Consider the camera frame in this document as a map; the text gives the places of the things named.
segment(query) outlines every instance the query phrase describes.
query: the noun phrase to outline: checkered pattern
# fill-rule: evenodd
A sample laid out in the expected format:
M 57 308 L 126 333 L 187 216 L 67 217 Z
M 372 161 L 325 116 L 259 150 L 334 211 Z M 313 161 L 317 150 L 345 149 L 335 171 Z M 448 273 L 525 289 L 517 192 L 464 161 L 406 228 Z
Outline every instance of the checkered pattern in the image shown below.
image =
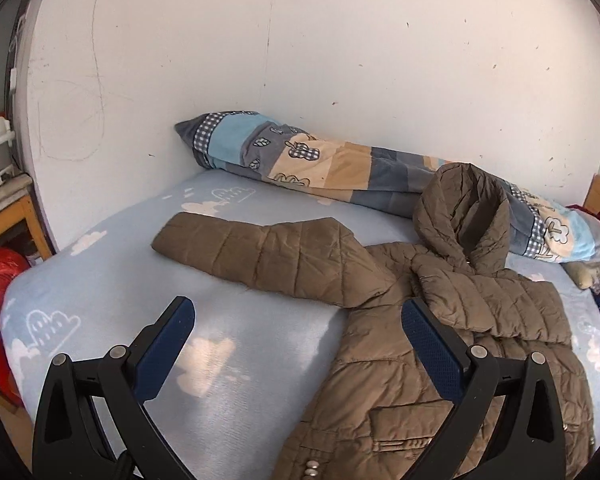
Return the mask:
M 289 156 L 293 158 L 304 158 L 305 160 L 318 160 L 320 158 L 320 150 L 318 148 L 309 148 L 304 142 L 285 142 L 290 147 Z
M 247 114 L 247 115 L 257 115 L 257 112 L 247 112 L 247 111 L 239 111 L 239 112 L 212 112 L 207 114 L 205 120 L 202 121 L 202 124 L 196 130 L 196 133 L 193 136 L 193 149 L 202 153 L 208 153 L 209 149 L 209 140 L 211 139 L 211 134 L 216 129 L 216 126 L 227 117 L 227 115 L 237 115 L 237 114 Z
M 520 200 L 520 202 L 524 202 L 528 205 L 528 208 L 534 215 L 534 223 L 531 226 L 531 236 L 529 237 L 529 242 L 526 244 L 526 250 L 523 256 L 527 256 L 529 258 L 535 258 L 538 254 L 541 253 L 542 249 L 545 247 L 544 243 L 544 233 L 546 232 L 546 227 L 544 225 L 544 221 L 540 216 L 540 212 L 537 207 L 533 207 L 529 205 L 526 201 L 525 193 L 515 184 L 507 182 L 511 188 L 511 194 Z

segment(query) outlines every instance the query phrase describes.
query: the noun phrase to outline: light blue bedsheet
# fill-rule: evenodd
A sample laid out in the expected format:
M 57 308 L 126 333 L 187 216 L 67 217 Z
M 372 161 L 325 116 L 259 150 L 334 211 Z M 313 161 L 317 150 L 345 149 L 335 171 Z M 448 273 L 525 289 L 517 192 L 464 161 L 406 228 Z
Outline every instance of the light blue bedsheet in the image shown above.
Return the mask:
M 417 236 L 407 219 L 211 170 L 105 220 L 10 286 L 2 336 L 32 416 L 53 355 L 100 357 L 129 344 L 175 296 L 191 298 L 196 326 L 147 410 L 197 478 L 265 479 L 327 373 L 345 314 L 224 282 L 155 253 L 152 239 L 182 210 L 256 224 L 331 216 L 365 245 Z M 600 439 L 600 316 L 592 297 L 557 264 L 509 261 L 560 291 L 592 386 Z M 114 450 L 122 450 L 104 404 L 98 408 Z

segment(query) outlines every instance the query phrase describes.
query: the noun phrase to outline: folded blanket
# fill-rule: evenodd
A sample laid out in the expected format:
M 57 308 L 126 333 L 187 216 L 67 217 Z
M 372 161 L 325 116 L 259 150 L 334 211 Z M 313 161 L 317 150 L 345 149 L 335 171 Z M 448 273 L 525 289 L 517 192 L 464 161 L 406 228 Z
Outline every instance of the folded blanket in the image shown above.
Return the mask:
M 257 112 L 213 112 L 175 125 L 204 168 L 219 168 L 411 218 L 447 161 L 319 139 Z M 600 262 L 600 221 L 498 180 L 509 200 L 512 253 L 549 262 Z

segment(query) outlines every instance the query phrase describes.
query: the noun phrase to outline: brown puffer jacket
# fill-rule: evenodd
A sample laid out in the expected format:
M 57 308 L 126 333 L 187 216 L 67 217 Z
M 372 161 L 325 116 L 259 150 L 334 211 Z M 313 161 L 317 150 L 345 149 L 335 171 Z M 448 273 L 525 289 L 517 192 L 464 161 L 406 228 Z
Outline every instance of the brown puffer jacket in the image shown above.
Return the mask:
M 332 218 L 255 226 L 180 213 L 156 251 L 251 288 L 350 309 L 328 377 L 286 440 L 272 479 L 399 479 L 444 421 L 440 400 L 400 324 L 407 298 L 421 296 L 467 344 L 495 356 L 547 358 L 566 430 L 567 474 L 587 462 L 592 408 L 582 365 L 551 283 L 504 269 L 509 205 L 497 181 L 467 164 L 438 170 L 414 213 L 425 245 L 362 247 Z M 494 399 L 459 473 L 477 465 L 502 398 Z

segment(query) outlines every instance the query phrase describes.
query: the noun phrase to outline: jacket sleeve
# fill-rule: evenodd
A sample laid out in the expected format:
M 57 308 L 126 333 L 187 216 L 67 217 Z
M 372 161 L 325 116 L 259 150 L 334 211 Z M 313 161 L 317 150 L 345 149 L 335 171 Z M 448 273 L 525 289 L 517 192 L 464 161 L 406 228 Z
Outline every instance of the jacket sleeve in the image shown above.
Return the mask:
M 152 247 L 218 278 L 346 308 L 384 293 L 395 281 L 333 218 L 257 226 L 178 213 Z

